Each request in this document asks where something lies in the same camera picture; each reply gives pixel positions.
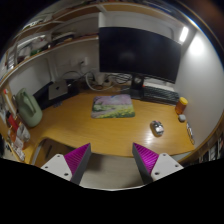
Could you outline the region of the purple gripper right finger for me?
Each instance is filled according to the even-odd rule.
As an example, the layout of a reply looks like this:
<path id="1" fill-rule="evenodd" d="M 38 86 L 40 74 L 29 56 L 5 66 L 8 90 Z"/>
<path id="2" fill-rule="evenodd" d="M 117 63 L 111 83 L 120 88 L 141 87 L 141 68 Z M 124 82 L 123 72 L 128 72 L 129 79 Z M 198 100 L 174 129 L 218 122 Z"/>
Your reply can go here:
<path id="1" fill-rule="evenodd" d="M 133 144 L 132 153 L 144 184 L 182 169 L 182 166 L 167 153 L 157 154 L 137 143 Z"/>

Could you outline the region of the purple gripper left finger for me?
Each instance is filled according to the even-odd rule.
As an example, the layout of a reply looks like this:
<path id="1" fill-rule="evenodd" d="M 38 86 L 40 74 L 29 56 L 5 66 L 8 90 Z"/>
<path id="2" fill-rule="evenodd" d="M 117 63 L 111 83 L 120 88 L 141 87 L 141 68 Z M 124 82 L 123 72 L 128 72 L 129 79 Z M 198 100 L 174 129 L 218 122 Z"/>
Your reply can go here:
<path id="1" fill-rule="evenodd" d="M 91 144 L 88 143 L 66 155 L 56 154 L 42 169 L 79 185 L 91 156 Z"/>

